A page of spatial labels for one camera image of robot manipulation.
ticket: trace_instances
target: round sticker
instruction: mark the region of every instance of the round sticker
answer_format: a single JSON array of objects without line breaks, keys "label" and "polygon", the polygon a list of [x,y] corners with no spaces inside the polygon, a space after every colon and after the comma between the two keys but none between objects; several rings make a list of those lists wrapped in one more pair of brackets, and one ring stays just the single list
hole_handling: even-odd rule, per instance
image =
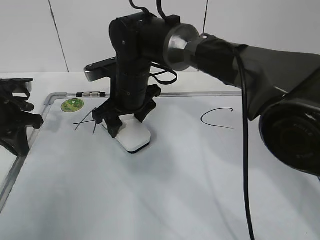
[{"label": "round sticker", "polygon": [[65,113],[74,113],[84,107],[85,103],[81,99],[73,98],[65,101],[61,105],[61,110]]}]

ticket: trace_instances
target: white eraser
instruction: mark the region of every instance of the white eraser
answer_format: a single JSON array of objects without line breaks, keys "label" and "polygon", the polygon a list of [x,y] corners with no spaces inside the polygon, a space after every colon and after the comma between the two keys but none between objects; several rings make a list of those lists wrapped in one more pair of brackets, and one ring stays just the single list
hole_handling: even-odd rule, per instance
[{"label": "white eraser", "polygon": [[146,147],[151,140],[150,131],[134,115],[120,116],[123,123],[115,139],[131,154]]}]

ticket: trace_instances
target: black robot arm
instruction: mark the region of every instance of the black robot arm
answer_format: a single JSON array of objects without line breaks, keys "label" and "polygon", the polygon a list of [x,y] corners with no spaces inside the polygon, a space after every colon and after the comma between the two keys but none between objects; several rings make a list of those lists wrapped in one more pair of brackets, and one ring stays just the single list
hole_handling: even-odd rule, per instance
[{"label": "black robot arm", "polygon": [[[117,18],[111,22],[109,33],[116,51],[113,74],[109,74],[108,101],[112,104],[107,105],[112,109],[99,107],[93,118],[97,123],[102,119],[109,122],[110,129],[116,123],[113,137],[121,127],[118,116],[139,116],[142,112],[142,122],[156,107],[152,98],[160,89],[153,86],[152,94],[148,91],[152,63],[175,71],[194,67],[226,85],[241,88],[236,51],[244,65],[248,119],[261,116],[259,127],[265,145],[287,165],[320,175],[319,55],[235,44],[209,34],[200,36],[194,26],[180,23],[177,16],[161,19],[144,12]],[[89,80],[95,78],[90,65],[85,72]]]}]

